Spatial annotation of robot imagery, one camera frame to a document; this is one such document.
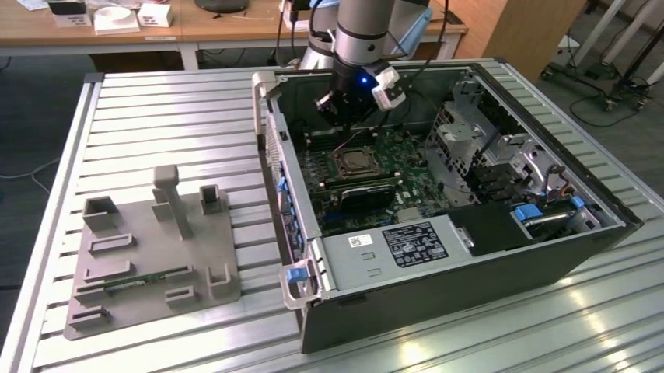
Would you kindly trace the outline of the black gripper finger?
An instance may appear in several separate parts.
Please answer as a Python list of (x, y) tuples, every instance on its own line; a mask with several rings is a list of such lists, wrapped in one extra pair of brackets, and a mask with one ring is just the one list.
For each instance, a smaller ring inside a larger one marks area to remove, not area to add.
[(348, 132), (350, 132), (350, 130), (357, 124), (362, 124), (370, 118), (373, 113), (374, 113), (373, 109), (366, 110), (361, 113), (354, 113), (348, 121)]
[(318, 114), (325, 121), (338, 130), (346, 130), (346, 101), (345, 94), (329, 92), (315, 101)]

